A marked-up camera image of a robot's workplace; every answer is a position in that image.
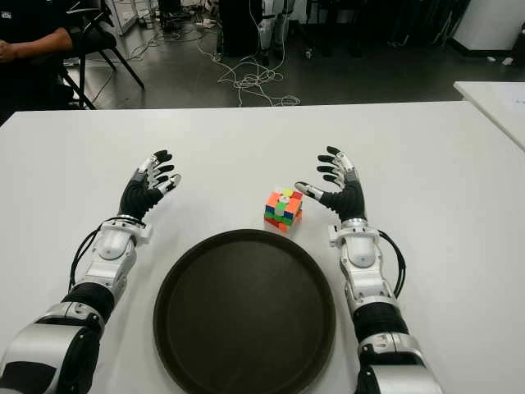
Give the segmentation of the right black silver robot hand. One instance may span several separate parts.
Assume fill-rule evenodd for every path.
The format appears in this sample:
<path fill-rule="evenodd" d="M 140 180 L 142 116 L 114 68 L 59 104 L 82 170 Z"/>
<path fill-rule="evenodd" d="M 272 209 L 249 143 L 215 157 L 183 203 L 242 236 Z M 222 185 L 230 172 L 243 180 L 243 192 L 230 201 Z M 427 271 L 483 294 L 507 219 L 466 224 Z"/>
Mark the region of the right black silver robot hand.
<path fill-rule="evenodd" d="M 317 156 L 317 171 L 322 179 L 337 191 L 326 191 L 305 181 L 297 181 L 295 189 L 333 211 L 341 222 L 350 219 L 366 220 L 363 188 L 356 167 L 342 150 L 327 146 L 326 153 Z"/>

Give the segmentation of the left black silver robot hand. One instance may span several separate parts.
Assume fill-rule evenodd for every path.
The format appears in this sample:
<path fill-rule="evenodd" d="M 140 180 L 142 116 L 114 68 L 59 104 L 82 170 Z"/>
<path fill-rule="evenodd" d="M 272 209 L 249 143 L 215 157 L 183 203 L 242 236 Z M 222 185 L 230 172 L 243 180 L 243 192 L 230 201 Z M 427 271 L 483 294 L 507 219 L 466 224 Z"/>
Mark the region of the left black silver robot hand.
<path fill-rule="evenodd" d="M 182 179 L 171 163 L 173 155 L 166 149 L 148 156 L 134 171 L 122 193 L 118 215 L 142 221 L 146 213 Z"/>

